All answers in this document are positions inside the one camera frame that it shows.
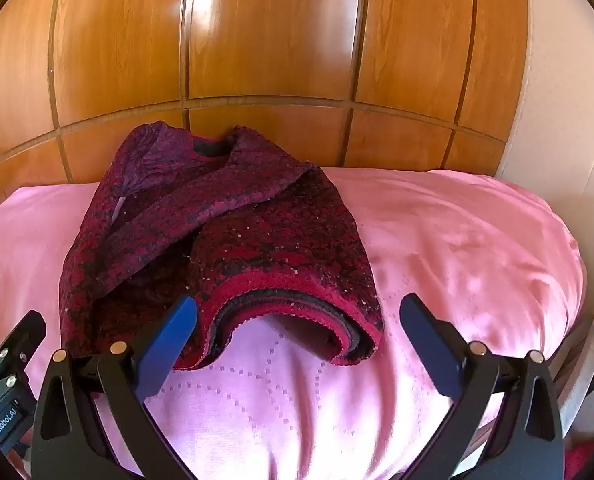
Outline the dark red patterned garment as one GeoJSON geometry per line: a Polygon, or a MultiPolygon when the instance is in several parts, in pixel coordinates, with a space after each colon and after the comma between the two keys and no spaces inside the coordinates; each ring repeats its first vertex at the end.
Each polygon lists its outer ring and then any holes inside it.
{"type": "Polygon", "coordinates": [[[180,370],[234,330],[285,315],[327,333],[326,359],[370,358],[384,321],[355,218],[324,171],[244,127],[221,140],[164,122],[123,141],[62,267],[59,324],[74,356],[103,351],[190,297],[180,370]]]}

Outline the wooden panelled headboard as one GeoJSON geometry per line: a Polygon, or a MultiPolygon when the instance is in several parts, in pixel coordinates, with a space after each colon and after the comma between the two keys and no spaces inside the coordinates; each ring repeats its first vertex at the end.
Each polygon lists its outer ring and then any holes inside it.
{"type": "Polygon", "coordinates": [[[527,32],[527,0],[7,0],[0,204],[97,181],[158,120],[321,166],[493,174],[527,32]]]}

